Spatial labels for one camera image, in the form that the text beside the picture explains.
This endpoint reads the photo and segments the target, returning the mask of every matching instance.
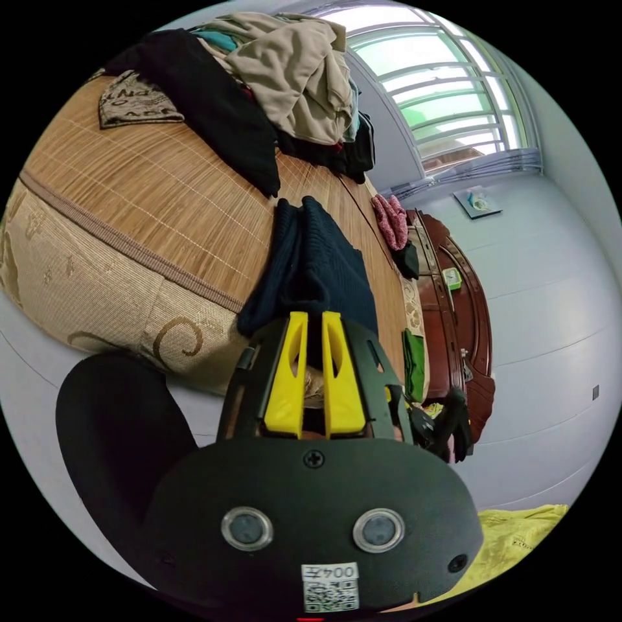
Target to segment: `qr code sticker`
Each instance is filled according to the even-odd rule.
[[[305,581],[305,610],[309,613],[358,609],[358,581]]]

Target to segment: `camera lens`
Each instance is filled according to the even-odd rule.
[[[258,551],[272,541],[270,519],[254,507],[236,507],[225,514],[222,535],[231,546],[241,551]]]
[[[354,524],[354,543],[367,553],[384,553],[404,537],[404,521],[393,510],[376,508],[365,512]]]

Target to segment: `bamboo sleeping mat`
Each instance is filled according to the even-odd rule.
[[[33,149],[22,180],[116,250],[239,312],[268,257],[276,199],[266,199],[185,124],[100,130],[98,101],[111,79],[92,80],[69,99]],[[402,290],[369,190],[280,152],[277,162],[279,197],[300,205],[313,196],[361,250],[380,342],[401,378]]]

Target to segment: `picture frame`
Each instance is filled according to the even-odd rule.
[[[500,214],[503,210],[495,203],[483,186],[473,186],[466,190],[454,192],[454,196],[462,205],[471,220]]]

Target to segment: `dark blue sweater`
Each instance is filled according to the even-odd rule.
[[[266,269],[238,316],[238,330],[250,338],[291,311],[309,314],[307,362],[316,369],[322,369],[324,311],[340,313],[378,335],[363,255],[311,196],[303,198],[300,209],[279,200]]]

